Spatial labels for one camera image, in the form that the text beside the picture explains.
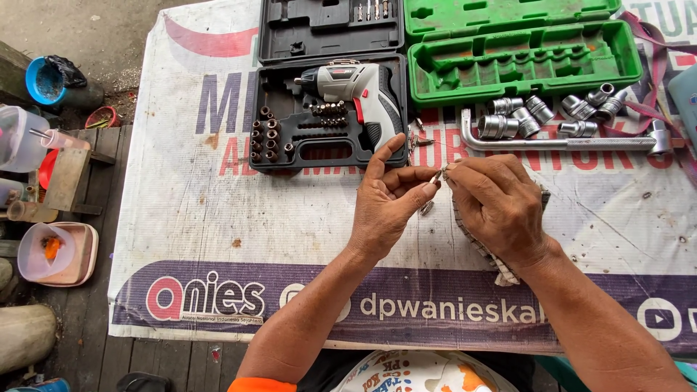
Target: forearm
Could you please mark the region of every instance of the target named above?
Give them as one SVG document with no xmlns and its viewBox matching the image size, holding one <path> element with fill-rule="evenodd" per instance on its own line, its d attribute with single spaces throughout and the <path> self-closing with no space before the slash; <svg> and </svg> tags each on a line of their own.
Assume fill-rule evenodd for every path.
<svg viewBox="0 0 697 392">
<path fill-rule="evenodd" d="M 344 250 L 256 333 L 237 377 L 296 384 L 312 366 L 349 297 L 374 263 Z"/>
<path fill-rule="evenodd" d="M 691 391 L 658 341 L 579 271 L 558 243 L 551 253 L 517 272 L 591 391 Z"/>
</svg>

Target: fingernail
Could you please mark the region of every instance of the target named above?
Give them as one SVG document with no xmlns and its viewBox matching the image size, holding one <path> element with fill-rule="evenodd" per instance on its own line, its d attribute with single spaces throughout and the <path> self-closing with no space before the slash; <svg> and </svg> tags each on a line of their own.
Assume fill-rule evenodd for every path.
<svg viewBox="0 0 697 392">
<path fill-rule="evenodd" d="M 438 186 L 434 183 L 425 183 L 421 191 L 430 199 L 438 192 Z"/>
</svg>

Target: hand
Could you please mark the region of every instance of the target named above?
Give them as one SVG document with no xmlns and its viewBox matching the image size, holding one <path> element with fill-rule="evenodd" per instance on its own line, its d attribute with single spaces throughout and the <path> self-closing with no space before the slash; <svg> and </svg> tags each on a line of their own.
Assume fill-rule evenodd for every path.
<svg viewBox="0 0 697 392">
<path fill-rule="evenodd" d="M 385 173 L 385 161 L 404 145 L 403 133 L 376 151 L 358 187 L 353 231 L 346 246 L 375 265 L 385 258 L 404 232 L 409 218 L 441 187 L 429 183 L 435 167 L 411 166 Z"/>
<path fill-rule="evenodd" d="M 516 267 L 542 261 L 555 241 L 542 231 L 542 192 L 512 154 L 464 158 L 446 168 L 467 230 Z"/>
</svg>

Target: dirt stain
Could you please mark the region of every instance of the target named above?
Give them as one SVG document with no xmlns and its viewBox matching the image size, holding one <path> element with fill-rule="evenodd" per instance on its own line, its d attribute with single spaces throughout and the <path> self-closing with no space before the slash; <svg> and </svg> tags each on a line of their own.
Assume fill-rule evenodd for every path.
<svg viewBox="0 0 697 392">
<path fill-rule="evenodd" d="M 220 140 L 220 133 L 214 133 L 211 136 L 208 136 L 206 138 L 206 141 L 204 144 L 209 145 L 212 149 L 216 150 L 217 149 L 217 143 L 218 140 Z"/>
</svg>

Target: cordless screwdriver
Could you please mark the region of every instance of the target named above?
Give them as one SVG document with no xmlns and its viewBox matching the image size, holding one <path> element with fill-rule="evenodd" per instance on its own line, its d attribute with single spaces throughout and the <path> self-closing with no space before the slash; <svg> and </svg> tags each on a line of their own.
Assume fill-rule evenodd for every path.
<svg viewBox="0 0 697 392">
<path fill-rule="evenodd" d="M 390 71 L 385 66 L 351 61 L 306 70 L 295 78 L 295 83 L 329 103 L 352 100 L 358 123 L 365 125 L 377 151 L 404 127 L 399 106 L 390 93 L 389 79 Z"/>
</svg>

